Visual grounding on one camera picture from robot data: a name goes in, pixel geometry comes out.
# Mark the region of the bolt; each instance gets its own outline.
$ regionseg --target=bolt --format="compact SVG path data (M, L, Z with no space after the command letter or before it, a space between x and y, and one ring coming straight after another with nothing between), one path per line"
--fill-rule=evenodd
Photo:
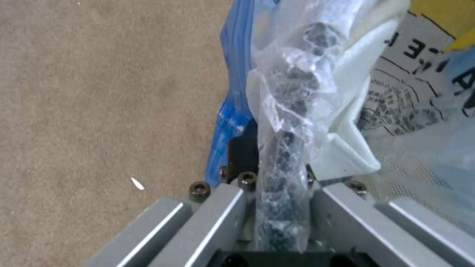
M190 200L193 202L202 203L211 194L211 187L204 181L197 181L190 185Z
M358 195L366 194L366 185L360 181L349 181L346 183L346 186L348 186Z
M219 168L219 177L221 178L221 181L226 181L228 179L228 167L227 166L221 166Z
M245 191L256 190L257 175L253 172L242 172L237 176L237 182L240 188Z

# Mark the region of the plastic bag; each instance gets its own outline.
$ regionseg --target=plastic bag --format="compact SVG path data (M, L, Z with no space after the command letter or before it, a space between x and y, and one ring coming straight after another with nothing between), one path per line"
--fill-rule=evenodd
M334 80L355 26L376 1L257 1L248 99L259 93L258 250L304 251L310 232L305 165L354 98Z
M386 69L393 82L374 74L359 126L382 168L357 178L377 200L409 196L473 236L474 62L471 48L435 56L409 74Z
M208 156L205 181L220 183L219 168L228 162L228 143L242 134L252 118L246 99L247 73L251 69L250 41L254 0L235 0L221 32L221 46L228 67L229 90L218 111Z

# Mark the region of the screw hole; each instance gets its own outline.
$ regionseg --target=screw hole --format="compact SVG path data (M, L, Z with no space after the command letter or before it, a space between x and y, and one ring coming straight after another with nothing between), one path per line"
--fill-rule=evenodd
M195 186L193 188L196 191L204 191L205 190L205 186L203 184L200 184L200 183L195 184Z
M242 176L242 178L243 178L244 180L251 180L251 179L254 178L254 176L253 176L252 174L250 174L250 173L246 173L246 174L244 174L244 175Z

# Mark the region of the black metal part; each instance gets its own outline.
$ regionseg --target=black metal part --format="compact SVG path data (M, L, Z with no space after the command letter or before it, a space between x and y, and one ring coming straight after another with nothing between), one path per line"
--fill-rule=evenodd
M366 253L217 251L208 267L376 267Z
M242 135L228 144L228 168L226 183L231 183L242 172L258 172L259 150L257 149L257 123L252 119Z
M211 187L205 181L197 181L190 185L189 196L193 202L202 203L210 194Z

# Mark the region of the wrapped object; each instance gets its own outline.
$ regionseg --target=wrapped object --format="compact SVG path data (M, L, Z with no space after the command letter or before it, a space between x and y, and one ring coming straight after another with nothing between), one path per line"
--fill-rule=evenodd
M342 97L345 92L333 72L355 27L375 3L256 2L251 46L255 68L248 75L247 96L259 124L258 250L306 248L310 211L305 165L317 156L314 148L327 140L335 119L354 98Z

